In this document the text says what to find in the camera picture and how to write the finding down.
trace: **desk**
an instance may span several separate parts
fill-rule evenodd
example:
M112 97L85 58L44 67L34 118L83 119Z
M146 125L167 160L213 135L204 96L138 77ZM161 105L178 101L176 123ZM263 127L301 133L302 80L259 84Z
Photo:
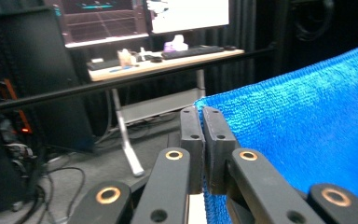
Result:
M136 77L148 72L157 72L167 68L180 68L184 65L206 63L216 59L224 59L229 56L244 54L244 50L228 50L218 53L204 54L180 59L163 60L162 63L141 62L139 66L129 69L121 67L105 68L96 71L89 71L92 81L103 81L120 77ZM127 156L134 175L142 175L144 170L136 157L128 137L126 123L139 119L148 118L165 112L184 108L192 105L196 100L205 96L205 84L203 70L197 71L197 88L190 91L182 91L168 96L143 101L133 105L121 106L118 92L113 89L113 97L116 108L117 122L123 138L123 150Z

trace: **fabric texture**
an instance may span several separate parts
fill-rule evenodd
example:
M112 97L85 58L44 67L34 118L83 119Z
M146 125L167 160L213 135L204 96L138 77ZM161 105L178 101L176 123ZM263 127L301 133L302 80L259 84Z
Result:
M195 102L205 105L294 188L331 183L358 197L358 49ZM204 196L208 223L230 223L226 198Z

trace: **keyboard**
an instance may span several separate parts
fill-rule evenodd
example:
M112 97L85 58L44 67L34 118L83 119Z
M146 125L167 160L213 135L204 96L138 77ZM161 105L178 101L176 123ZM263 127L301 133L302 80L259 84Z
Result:
M199 48L193 48L193 49L187 49L181 51L162 52L161 56L164 60L169 60L169 59L197 56L202 54L217 53L222 51L224 51L224 49L217 46L205 46L205 47L199 47Z
M87 63L87 67L91 71L100 70L100 69L104 69L104 68L110 68L110 67L116 67L119 65L120 65L120 61L118 59L104 61L104 62L100 62L100 63Z

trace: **blue towel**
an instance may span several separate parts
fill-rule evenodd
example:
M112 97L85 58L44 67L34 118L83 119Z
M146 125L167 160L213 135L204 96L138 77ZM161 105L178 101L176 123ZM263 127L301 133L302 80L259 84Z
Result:
M195 103L204 105L293 187L331 183L358 197L358 49ZM230 223L226 198L204 196L208 223Z

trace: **gray floor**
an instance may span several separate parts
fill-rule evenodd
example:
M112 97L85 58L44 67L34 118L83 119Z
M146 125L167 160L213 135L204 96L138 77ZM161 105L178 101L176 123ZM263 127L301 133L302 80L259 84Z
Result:
M135 152L143 165L146 174L143 177L134 177L130 166L127 163L124 152L121 149L119 133L111 136L107 141L100 144L102 147L95 154L69 154L49 164L49 168L73 166L82 169L86 173L86 183L79 197L74 203L74 208L78 205L83 196L98 183L106 180L116 180L123 182L131 187L132 190L138 189L147 181L147 177L153 168L158 153L167 147L168 134L179 132L179 114L171 113L157 117L141 127L129 128L131 143ZM56 223L66 222L66 210L69 202L76 192L81 175L78 171L62 170L51 174L54 182L53 200L50 210ZM40 185L49 193L49 184L46 178L40 180ZM16 213L6 211L0 213L0 223L15 223L31 207L30 203ZM39 209L26 223L37 223L42 209ZM42 223L52 223L48 220L48 215Z

